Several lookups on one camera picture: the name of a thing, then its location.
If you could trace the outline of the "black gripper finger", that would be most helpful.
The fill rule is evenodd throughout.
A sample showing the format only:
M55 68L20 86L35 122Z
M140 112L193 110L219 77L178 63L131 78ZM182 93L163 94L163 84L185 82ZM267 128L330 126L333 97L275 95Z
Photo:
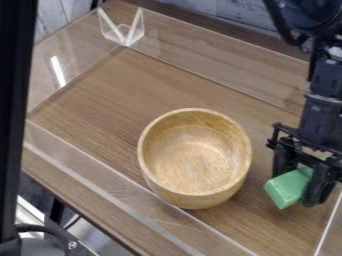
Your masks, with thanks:
M273 176L278 177L298 167L294 149L278 142L274 148Z
M341 169L337 166L321 163L314 168L313 176L303 192L303 206L314 207L323 204L339 181Z

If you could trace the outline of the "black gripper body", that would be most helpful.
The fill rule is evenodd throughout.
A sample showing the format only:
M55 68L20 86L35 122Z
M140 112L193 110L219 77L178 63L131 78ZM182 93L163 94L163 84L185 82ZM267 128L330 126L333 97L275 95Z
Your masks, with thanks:
M342 99L311 92L305 98L299 126L274 123L267 147L274 150L282 142L294 149L298 164L317 167L323 163L342 167Z

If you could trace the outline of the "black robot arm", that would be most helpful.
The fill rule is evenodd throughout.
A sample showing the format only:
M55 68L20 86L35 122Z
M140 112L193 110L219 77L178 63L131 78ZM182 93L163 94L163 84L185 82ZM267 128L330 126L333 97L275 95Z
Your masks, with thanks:
M311 44L299 126L275 123L267 147L274 151L274 179L311 171L297 201L313 207L342 183L342 0L263 3L285 42L297 47Z

